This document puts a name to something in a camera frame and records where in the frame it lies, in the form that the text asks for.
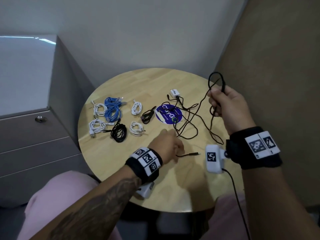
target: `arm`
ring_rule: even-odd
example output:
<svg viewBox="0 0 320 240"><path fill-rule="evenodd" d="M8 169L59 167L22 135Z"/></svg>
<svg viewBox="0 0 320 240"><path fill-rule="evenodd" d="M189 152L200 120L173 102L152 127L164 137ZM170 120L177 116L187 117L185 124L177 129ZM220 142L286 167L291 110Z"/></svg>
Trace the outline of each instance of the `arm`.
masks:
<svg viewBox="0 0 320 240"><path fill-rule="evenodd" d="M148 146L167 164L184 151L174 130L162 130ZM131 168L124 165L116 173L59 214L35 234L31 240L106 240L123 209L141 185Z"/></svg>
<svg viewBox="0 0 320 240"><path fill-rule="evenodd" d="M208 92L216 116L222 116L229 135L254 127L244 97L226 86ZM285 181L281 167L242 170L250 233L253 240L320 239L320 228Z"/></svg>

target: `white wall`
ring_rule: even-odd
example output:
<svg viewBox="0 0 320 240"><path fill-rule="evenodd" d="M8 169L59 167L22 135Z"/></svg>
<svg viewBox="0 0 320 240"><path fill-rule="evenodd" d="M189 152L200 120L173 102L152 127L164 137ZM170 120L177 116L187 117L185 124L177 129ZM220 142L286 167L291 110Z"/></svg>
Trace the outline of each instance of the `white wall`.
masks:
<svg viewBox="0 0 320 240"><path fill-rule="evenodd" d="M58 34L95 87L175 68L207 77L245 0L0 0L0 34Z"/></svg>

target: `black cable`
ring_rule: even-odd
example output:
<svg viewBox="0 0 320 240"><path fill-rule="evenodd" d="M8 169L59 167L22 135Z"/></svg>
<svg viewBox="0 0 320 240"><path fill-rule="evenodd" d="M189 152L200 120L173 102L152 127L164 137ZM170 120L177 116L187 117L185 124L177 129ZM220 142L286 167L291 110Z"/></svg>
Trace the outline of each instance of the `black cable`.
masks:
<svg viewBox="0 0 320 240"><path fill-rule="evenodd" d="M219 78L218 80L216 80L212 85L210 85L211 77L212 77L214 74L219 74L220 78ZM181 96L176 96L176 99L170 99L170 98L169 98L169 95L167 94L168 100L169 100L169 101L176 101L176 104L174 105L174 107L173 107L172 109L164 109L164 108L163 108L164 111L165 111L165 113L167 113L167 112L172 112L172 113L174 113L174 114L176 115L176 117L182 116L182 117L186 120L185 123L184 123L179 129L177 128L178 119L177 119L177 122L173 124L173 127L174 127L175 131L177 132L178 137L180 136L180 137L182 137L182 138L184 138L184 139L186 139L186 140L189 140L189 139L192 139L192 138L194 138L194 137L196 137L196 136L198 135L198 128L191 122L192 119L194 118L194 116L198 116L198 117L201 118L204 126L205 126L206 129L209 131L211 138L212 138L216 143L218 143L218 144L221 144L221 145L224 144L222 138L211 131L211 129L212 129L212 123L213 123L213 119L214 119L214 114L216 113L217 107L214 108L213 112L211 112L211 110L213 109L213 106L211 106L210 109L209 109L209 112L210 112L210 114L212 115L212 118L211 118L211 121L210 121L210 128L206 125L206 123L205 123L205 121L203 120L203 118L202 118L200 115L197 114L198 111L199 111L199 109L200 109L201 103L205 100L205 98L206 98L206 96L207 96L207 93L211 90L211 88L212 88L220 79L222 80L222 88L221 88L221 91L224 92L224 91L225 91L225 87L226 87L226 82L225 82L225 80L223 79L222 74L221 74L220 72L212 72L212 73L210 74L209 78L208 78L208 88L209 88L209 90L206 92L204 98L200 101L200 103L194 104L194 105L192 105L192 106L190 106L190 107L188 107L188 108L186 108L186 107L183 105L183 101L184 101L184 98L183 98L183 97L181 97ZM196 110L196 112L195 112L195 113L191 112L191 109L194 109L194 108L196 108L197 106L198 106L198 109ZM174 109L175 109L176 107L179 108L179 109L181 109L181 110L187 111L187 112L189 113L189 114L188 114L188 117L186 118L183 114L180 115L180 114L175 113L175 112L174 112ZM196 134L195 134L194 136L192 136L192 137L189 137L189 138L182 136L182 133L183 133L184 129L186 128L186 126L187 126L188 124L191 124L191 125L196 129Z"/></svg>
<svg viewBox="0 0 320 240"><path fill-rule="evenodd" d="M244 226L245 226L245 230L247 232L248 239L251 240L249 229L248 229L248 226L247 226L247 223L246 223L246 219L245 219L245 216L243 215L243 212L242 212L242 209L241 209L241 206L240 206L240 202L239 202L239 198L238 198L238 194L237 194L237 190L236 190L236 186L235 186L235 182L233 180L233 177L231 176L231 173L228 172L228 170L226 170L224 168L222 168L221 170L224 171L224 172L227 172L229 174L230 178L231 178L233 189L234 189L234 193L235 193L235 198L237 199L237 202L238 202L238 206L239 206L240 213L241 213L241 216L242 216L242 220L243 220L243 223L244 223Z"/></svg>
<svg viewBox="0 0 320 240"><path fill-rule="evenodd" d="M154 109L156 108L157 106L154 106L152 109L144 112L141 116L141 120L142 120L142 123L143 124L148 124L152 118L152 116L154 115L155 111Z"/></svg>
<svg viewBox="0 0 320 240"><path fill-rule="evenodd" d="M185 154L185 155L182 155L182 156L178 156L176 155L177 157L186 157L186 156L197 156L197 155L200 155L199 152L192 152L192 153L189 153L189 154Z"/></svg>
<svg viewBox="0 0 320 240"><path fill-rule="evenodd" d="M118 143L123 142L127 137L127 128L124 124L120 124L120 120L121 119L118 119L112 129L106 129L103 131L104 133L111 132L110 136Z"/></svg>

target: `drawer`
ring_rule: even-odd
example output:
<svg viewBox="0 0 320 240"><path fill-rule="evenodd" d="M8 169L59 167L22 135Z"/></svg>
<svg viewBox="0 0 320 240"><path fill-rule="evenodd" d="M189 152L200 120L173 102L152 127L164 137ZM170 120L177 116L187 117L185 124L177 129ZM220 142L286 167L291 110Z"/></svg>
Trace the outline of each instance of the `drawer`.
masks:
<svg viewBox="0 0 320 240"><path fill-rule="evenodd" d="M44 123L35 121L47 118ZM51 111L0 120L0 153L69 136Z"/></svg>
<svg viewBox="0 0 320 240"><path fill-rule="evenodd" d="M0 177L79 154L70 137L0 153Z"/></svg>
<svg viewBox="0 0 320 240"><path fill-rule="evenodd" d="M70 170L92 174L82 154L0 177L0 206L16 207L27 203L51 178Z"/></svg>

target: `coiled blue cable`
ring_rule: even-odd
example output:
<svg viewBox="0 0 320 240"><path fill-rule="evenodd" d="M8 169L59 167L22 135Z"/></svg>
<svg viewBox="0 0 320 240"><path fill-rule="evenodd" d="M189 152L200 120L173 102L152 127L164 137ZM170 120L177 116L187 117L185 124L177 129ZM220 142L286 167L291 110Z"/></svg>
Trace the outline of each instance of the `coiled blue cable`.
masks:
<svg viewBox="0 0 320 240"><path fill-rule="evenodd" d="M107 97L104 101L104 105L107 107L104 117L108 122L115 122L121 118L122 113L119 107L122 105L121 98Z"/></svg>

